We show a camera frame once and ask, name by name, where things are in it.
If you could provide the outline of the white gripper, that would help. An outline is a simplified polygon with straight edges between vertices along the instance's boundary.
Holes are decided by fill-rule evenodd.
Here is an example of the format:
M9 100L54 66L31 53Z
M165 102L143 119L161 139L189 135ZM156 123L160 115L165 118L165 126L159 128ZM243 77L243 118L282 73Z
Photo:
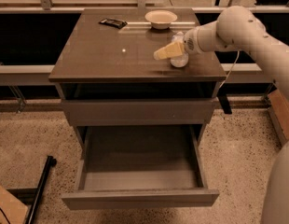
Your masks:
M205 26L195 27L185 33L184 44L178 41L171 42L167 46L156 50L153 57L155 60L174 58L182 56L185 50L189 54L215 51L216 31Z

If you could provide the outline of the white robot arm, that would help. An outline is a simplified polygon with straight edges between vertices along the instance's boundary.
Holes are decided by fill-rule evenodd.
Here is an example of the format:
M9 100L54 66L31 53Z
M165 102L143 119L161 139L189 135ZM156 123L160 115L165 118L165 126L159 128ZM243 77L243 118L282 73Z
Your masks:
M216 21L197 26L182 40L156 50L154 58L238 50L247 53L289 101L289 46L268 34L265 25L245 7L228 7ZM289 140L272 166L261 224L289 224Z

